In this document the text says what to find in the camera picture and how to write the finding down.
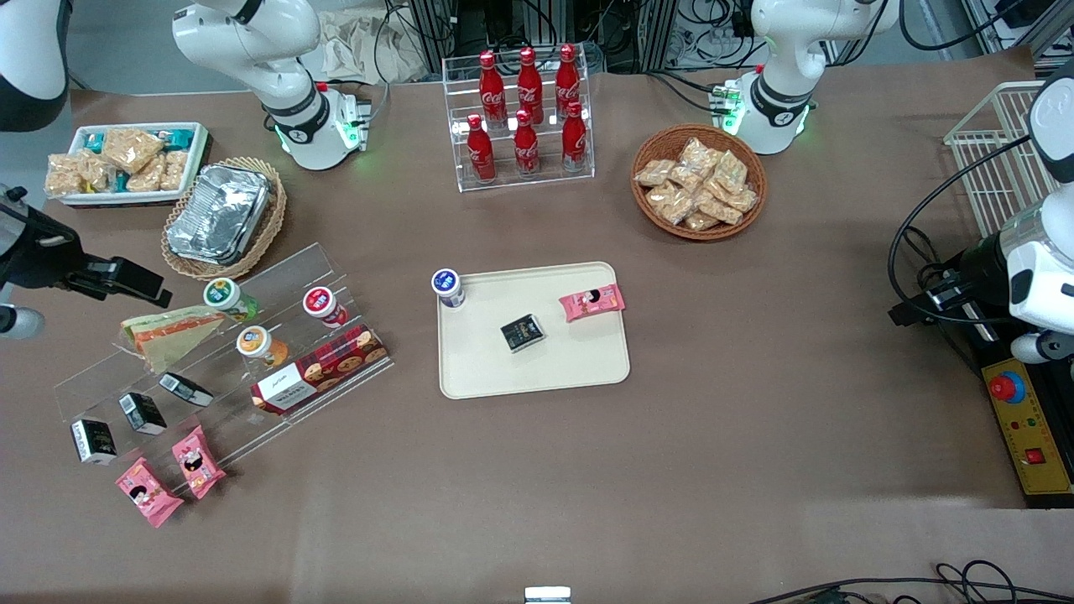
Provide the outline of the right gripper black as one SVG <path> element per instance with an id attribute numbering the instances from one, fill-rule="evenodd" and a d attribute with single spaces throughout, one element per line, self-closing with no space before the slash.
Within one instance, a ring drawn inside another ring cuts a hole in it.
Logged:
<path id="1" fill-rule="evenodd" d="M 164 278 L 148 268 L 127 258 L 85 264 L 81 239 L 66 222 L 21 202 L 3 201 L 3 286 L 74 291 L 70 279 L 77 275 L 77 285 L 96 294 L 126 294 L 161 310 L 171 305 Z"/>

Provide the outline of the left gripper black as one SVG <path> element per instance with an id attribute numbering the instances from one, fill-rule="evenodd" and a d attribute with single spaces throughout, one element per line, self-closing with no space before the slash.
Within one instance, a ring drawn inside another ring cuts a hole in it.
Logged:
<path id="1" fill-rule="evenodd" d="M 1000 233 L 982 238 L 957 260 L 957 272 L 925 268 L 918 275 L 916 294 L 897 292 L 899 301 L 889 310 L 897 326 L 962 323 L 975 325 L 967 317 L 966 294 L 984 305 L 1008 306 L 1008 263 Z"/>

